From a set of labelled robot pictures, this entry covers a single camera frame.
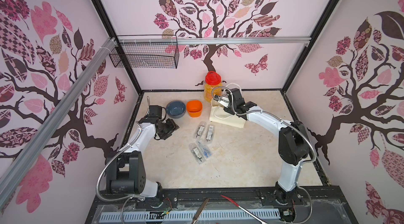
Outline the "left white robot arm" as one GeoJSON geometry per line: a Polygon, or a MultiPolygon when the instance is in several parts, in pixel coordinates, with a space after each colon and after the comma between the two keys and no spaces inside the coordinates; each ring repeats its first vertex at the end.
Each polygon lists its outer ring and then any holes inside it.
{"type": "Polygon", "coordinates": [[[143,152],[151,140],[166,140],[179,129],[174,120],[166,116],[166,108],[149,105],[146,115],[135,122],[134,135],[118,153],[108,159],[103,172],[108,194],[131,196],[139,200],[163,200],[162,185],[146,177],[143,152]]]}

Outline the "clear compass case barcode label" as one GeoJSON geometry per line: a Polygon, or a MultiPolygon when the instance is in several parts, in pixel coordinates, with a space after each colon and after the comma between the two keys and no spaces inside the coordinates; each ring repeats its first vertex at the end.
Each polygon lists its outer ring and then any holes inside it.
{"type": "Polygon", "coordinates": [[[213,142],[214,139],[214,132],[215,132],[215,126],[214,125],[209,125],[207,128],[207,134],[205,137],[205,142],[210,144],[213,142]]]}

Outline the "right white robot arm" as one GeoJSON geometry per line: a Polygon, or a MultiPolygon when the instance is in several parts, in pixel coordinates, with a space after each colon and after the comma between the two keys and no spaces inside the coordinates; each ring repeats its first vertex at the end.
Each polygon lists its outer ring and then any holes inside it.
{"type": "Polygon", "coordinates": [[[300,121],[285,121],[261,109],[253,102],[245,102],[238,88],[224,88],[225,94],[214,97],[224,106],[224,111],[246,121],[260,125],[278,137],[278,154],[282,159],[280,177],[275,184],[275,199],[281,205],[291,202],[298,187],[304,163],[313,155],[312,145],[300,121]]]}

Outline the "clear compass case blue compass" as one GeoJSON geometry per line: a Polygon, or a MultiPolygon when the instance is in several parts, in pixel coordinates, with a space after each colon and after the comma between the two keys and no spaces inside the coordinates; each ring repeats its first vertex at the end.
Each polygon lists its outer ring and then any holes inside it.
{"type": "Polygon", "coordinates": [[[213,155],[212,152],[210,151],[210,149],[208,148],[208,146],[204,143],[204,141],[198,141],[197,142],[203,156],[205,159],[209,159],[211,158],[211,156],[213,155]]]}

